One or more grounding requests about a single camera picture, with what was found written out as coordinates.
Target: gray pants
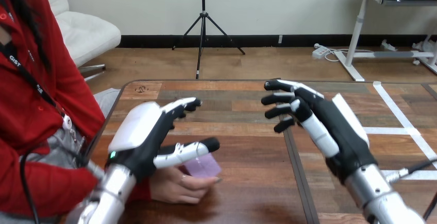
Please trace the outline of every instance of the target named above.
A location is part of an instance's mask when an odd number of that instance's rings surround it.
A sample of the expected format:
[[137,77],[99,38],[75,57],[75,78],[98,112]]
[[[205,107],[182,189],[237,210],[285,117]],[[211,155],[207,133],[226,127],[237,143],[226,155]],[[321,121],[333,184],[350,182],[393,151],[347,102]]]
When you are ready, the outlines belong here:
[[[109,111],[112,108],[118,94],[119,90],[117,89],[108,89],[98,94],[95,94],[94,97],[98,102],[105,118],[108,116]],[[51,151],[47,155],[40,154],[30,154],[27,157],[27,161],[37,161],[49,165],[60,166],[68,169],[76,169],[76,165],[73,161],[72,156],[66,154],[61,146],[68,148],[73,151],[78,151],[81,146],[82,136],[77,132],[76,128],[73,127],[76,131],[77,143],[75,144],[71,135],[68,134],[65,130],[60,128],[53,134],[51,137],[47,139],[48,144],[51,148]],[[23,208],[29,208],[29,204],[27,202],[23,202]],[[53,218],[41,218],[41,223],[56,223],[58,221],[58,217]],[[7,214],[4,212],[0,212],[0,223],[1,224],[34,224],[34,220],[29,217],[16,216]]]

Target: prosthetic hand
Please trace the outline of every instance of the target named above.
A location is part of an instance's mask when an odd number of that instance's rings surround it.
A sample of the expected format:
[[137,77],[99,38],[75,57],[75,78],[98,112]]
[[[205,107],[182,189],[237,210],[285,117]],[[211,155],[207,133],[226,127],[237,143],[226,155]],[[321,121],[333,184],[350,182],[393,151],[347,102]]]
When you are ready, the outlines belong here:
[[219,149],[217,139],[160,148],[173,121],[201,105],[185,98],[160,107],[155,102],[133,108],[120,125],[111,144],[103,178],[89,196],[70,212],[67,224],[117,223],[135,184],[156,169],[174,166]]
[[366,132],[340,94],[325,100],[321,93],[302,83],[284,80],[267,81],[264,88],[287,92],[274,93],[261,100],[264,105],[284,103],[266,111],[266,118],[291,115],[274,130],[281,133],[299,122],[369,223],[425,223],[405,205],[379,170],[369,150]]

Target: white desk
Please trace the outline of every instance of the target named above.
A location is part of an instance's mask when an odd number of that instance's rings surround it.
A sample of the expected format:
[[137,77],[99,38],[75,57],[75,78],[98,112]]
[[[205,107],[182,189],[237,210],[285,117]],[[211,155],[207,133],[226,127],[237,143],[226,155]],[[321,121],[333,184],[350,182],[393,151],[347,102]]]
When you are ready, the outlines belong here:
[[[397,0],[375,0],[380,5],[385,6],[437,6],[437,0],[405,0],[398,2]],[[348,71],[355,81],[364,81],[364,78],[358,73],[352,65],[354,58],[418,58],[423,64],[428,66],[437,74],[437,50],[434,53],[420,51],[376,51],[374,53],[356,53],[358,38],[363,27],[364,17],[367,9],[368,0],[363,0],[361,3],[360,13],[357,17],[354,33],[350,42],[349,51],[345,57],[341,51],[336,51],[335,56]]]

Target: wooden tabletop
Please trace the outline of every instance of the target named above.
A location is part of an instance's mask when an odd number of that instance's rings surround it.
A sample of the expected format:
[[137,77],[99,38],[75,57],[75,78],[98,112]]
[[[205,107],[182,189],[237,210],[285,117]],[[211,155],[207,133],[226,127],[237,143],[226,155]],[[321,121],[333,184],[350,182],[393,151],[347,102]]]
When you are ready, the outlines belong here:
[[155,101],[166,105],[197,97],[203,105],[175,122],[163,145],[215,136],[221,147],[213,156],[223,181],[199,205],[132,203],[120,223],[307,223],[283,134],[268,120],[271,94],[264,81],[136,81],[127,84],[115,104],[92,160],[104,165],[107,148],[127,113]]
[[[402,128],[372,83],[304,82],[331,98],[341,93],[364,127]],[[276,134],[261,98],[264,81],[134,81],[125,85],[108,116],[92,159],[104,165],[107,148],[127,113],[155,101],[165,105],[198,97],[204,104],[175,122],[164,145],[216,136],[213,155],[223,181],[199,205],[158,202],[126,206],[120,223],[366,223],[351,197],[332,176],[308,134],[293,127]],[[429,146],[437,151],[436,85],[383,84]],[[369,134],[382,170],[426,159],[409,135]],[[395,185],[405,202],[422,214],[437,191],[435,180],[402,180]],[[435,213],[429,223],[435,223]]]

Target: black cable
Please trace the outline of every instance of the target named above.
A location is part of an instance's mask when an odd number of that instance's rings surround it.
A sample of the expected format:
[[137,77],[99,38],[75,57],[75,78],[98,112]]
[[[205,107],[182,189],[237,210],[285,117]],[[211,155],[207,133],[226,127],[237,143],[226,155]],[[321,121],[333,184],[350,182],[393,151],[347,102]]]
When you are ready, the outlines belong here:
[[23,186],[24,194],[26,195],[27,202],[30,205],[30,209],[32,210],[33,214],[33,220],[35,221],[35,224],[40,224],[40,219],[38,217],[37,208],[35,207],[35,203],[33,202],[32,195],[30,194],[29,186],[27,185],[26,181],[26,174],[25,174],[25,165],[26,165],[26,159],[35,149],[41,147],[41,145],[29,149],[21,158],[20,160],[20,178],[21,178],[21,184]]
[[[432,165],[434,162],[437,162],[437,159],[433,159],[433,160],[429,160],[429,161],[424,161],[424,162],[422,162],[420,164],[407,167],[408,175],[412,174],[415,171],[422,170],[425,167],[428,167],[428,166]],[[426,209],[426,211],[425,211],[425,213],[423,215],[424,220],[428,219],[428,217],[431,215],[432,211],[434,210],[436,204],[437,204],[437,193],[435,193],[434,198],[429,203],[429,206],[428,206],[428,208]]]
[[431,215],[431,212],[434,210],[436,204],[437,204],[437,193],[435,193],[434,198],[432,199],[431,203],[429,204],[428,208],[424,213],[425,220],[427,220],[428,217]]
[[408,174],[412,174],[412,173],[415,172],[415,171],[422,170],[422,169],[424,169],[425,167],[428,167],[428,166],[432,165],[434,162],[437,162],[437,159],[430,160],[430,161],[424,161],[424,162],[422,162],[422,163],[420,163],[420,164],[417,164],[417,165],[414,165],[414,166],[407,167]]
[[[32,199],[32,195],[30,194],[30,190],[29,190],[29,186],[27,185],[27,181],[26,181],[26,174],[25,174],[25,166],[26,166],[26,160],[27,157],[29,156],[29,154],[31,154],[35,149],[41,147],[42,145],[38,145],[35,148],[29,149],[21,158],[20,160],[20,178],[21,178],[21,184],[23,186],[23,190],[24,190],[24,194],[26,195],[27,198],[27,202],[29,203],[30,209],[32,210],[32,214],[33,214],[33,220],[35,221],[35,224],[40,224],[40,220],[38,217],[38,212],[37,212],[37,208],[35,206],[35,203],[33,202]],[[70,154],[71,156],[75,157],[78,161],[78,163],[80,163],[81,166],[86,166],[88,164],[88,160],[86,160],[84,157],[82,157],[81,155],[65,148],[62,145],[59,145],[59,147],[61,147],[62,150],[64,150],[66,153]]]

